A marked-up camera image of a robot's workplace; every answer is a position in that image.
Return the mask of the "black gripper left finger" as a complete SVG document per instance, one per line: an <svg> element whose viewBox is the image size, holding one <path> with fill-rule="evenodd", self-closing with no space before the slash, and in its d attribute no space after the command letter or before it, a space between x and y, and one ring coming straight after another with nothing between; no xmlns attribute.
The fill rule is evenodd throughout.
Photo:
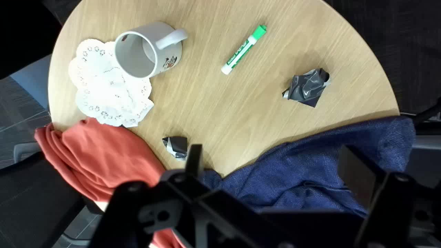
<svg viewBox="0 0 441 248"><path fill-rule="evenodd" d="M148 248L155 234L171 230L185 246L217 248L217 230L199 199L210 191L200 180L203 146L192 144L184 170L166 172L156 185L120 184L90 248Z"/></svg>

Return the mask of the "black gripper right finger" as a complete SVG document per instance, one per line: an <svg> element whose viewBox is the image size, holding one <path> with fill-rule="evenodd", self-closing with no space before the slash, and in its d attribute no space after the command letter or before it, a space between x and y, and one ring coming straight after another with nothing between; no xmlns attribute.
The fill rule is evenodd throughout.
<svg viewBox="0 0 441 248"><path fill-rule="evenodd" d="M370 212L338 231L338 248L441 248L441 191L407 172L381 168L354 146L350 155L374 174Z"/></svg>

